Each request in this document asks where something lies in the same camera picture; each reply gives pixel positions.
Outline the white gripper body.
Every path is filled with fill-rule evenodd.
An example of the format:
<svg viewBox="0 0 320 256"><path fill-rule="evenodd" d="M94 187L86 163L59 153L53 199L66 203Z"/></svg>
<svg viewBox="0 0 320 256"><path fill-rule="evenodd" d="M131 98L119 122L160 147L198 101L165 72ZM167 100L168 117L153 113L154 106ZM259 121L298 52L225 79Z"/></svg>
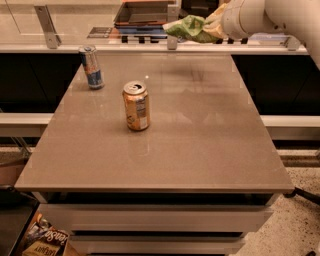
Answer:
<svg viewBox="0 0 320 256"><path fill-rule="evenodd" d="M263 32L264 11L265 0L230 0L221 18L224 33L229 38L242 39Z"/></svg>

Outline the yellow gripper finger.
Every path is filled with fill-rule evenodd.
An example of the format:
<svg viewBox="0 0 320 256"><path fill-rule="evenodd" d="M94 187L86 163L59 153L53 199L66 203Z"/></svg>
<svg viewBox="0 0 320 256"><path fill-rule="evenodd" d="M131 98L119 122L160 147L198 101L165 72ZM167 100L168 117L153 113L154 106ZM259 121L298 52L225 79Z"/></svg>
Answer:
<svg viewBox="0 0 320 256"><path fill-rule="evenodd" d="M203 30L206 33L208 33L216 38L219 38L219 39L226 39L227 38L227 35L224 32L222 25L219 21L214 21L210 24L205 24L203 27Z"/></svg>
<svg viewBox="0 0 320 256"><path fill-rule="evenodd" d="M224 10L226 9L226 7L228 6L227 3L223 3L221 4L213 13L211 13L206 19L205 21L207 23L212 23L216 20L219 20L223 13L224 13Z"/></svg>

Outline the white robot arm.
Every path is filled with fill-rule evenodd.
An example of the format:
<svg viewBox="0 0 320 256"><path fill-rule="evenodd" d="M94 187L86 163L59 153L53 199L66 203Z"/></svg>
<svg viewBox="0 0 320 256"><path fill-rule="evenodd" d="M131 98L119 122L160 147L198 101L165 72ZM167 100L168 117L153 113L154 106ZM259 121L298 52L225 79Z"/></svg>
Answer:
<svg viewBox="0 0 320 256"><path fill-rule="evenodd" d="M204 30L217 38L293 36L320 69L320 0L230 0L205 19Z"/></svg>

